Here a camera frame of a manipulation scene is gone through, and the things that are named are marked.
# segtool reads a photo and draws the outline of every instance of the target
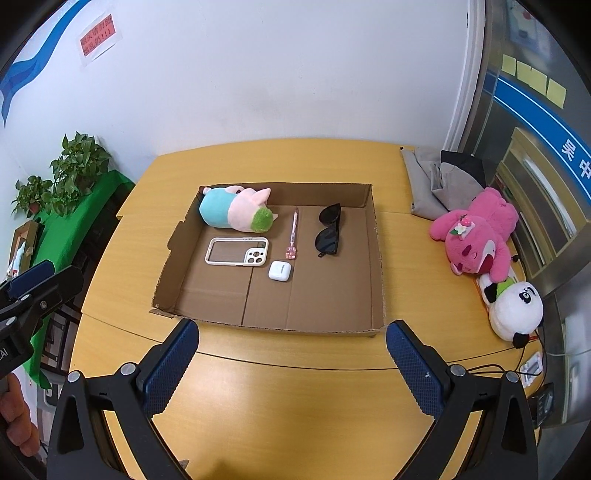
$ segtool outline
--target person's hand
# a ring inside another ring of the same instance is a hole
[[[22,397],[21,383],[15,374],[8,374],[8,392],[0,397],[0,414],[8,422],[8,439],[23,455],[35,455],[41,446],[39,431],[31,423],[31,412]]]

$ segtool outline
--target light blue and pink plush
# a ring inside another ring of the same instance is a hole
[[[233,228],[239,232],[267,232],[277,218],[267,208],[271,189],[245,189],[239,185],[203,189],[199,213],[206,224],[216,228]]]

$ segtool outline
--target green cloth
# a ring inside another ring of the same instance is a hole
[[[60,217],[55,212],[50,215],[45,211],[39,213],[37,218],[41,220],[45,228],[33,253],[31,265],[37,265],[43,260],[51,260],[56,272],[70,265],[100,211],[122,184],[128,186],[130,190],[134,187],[130,179],[116,170],[111,170],[99,177],[92,193],[84,197],[78,208],[70,215]],[[43,327],[31,338],[34,353],[24,363],[28,375],[41,388],[51,388],[40,369],[48,321],[49,318],[45,318]]]
[[[512,286],[513,283],[515,283],[515,280],[509,277],[505,281],[496,284],[496,298],[499,298],[501,296],[501,293],[503,293],[506,289]]]

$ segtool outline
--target gray cloth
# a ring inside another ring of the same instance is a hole
[[[425,162],[435,162],[437,158],[441,161],[441,155],[438,151],[432,151],[425,148],[417,148],[415,151],[402,149],[402,157],[407,168],[410,188],[413,193],[413,202],[410,211],[413,215],[435,220],[444,213],[446,208],[437,200],[431,192],[431,180],[425,174],[418,163],[417,156]]]
[[[461,168],[442,163],[439,150],[418,147],[413,152],[403,148],[402,157],[413,192],[413,215],[435,220],[448,210],[465,210],[484,190]]]

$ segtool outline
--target pink stuffed bear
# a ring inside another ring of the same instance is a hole
[[[500,283],[509,275],[511,253],[506,242],[517,220],[515,207],[488,187],[468,210],[453,210],[435,220],[429,235],[434,240],[445,240],[446,254],[456,275],[488,273],[494,283]]]

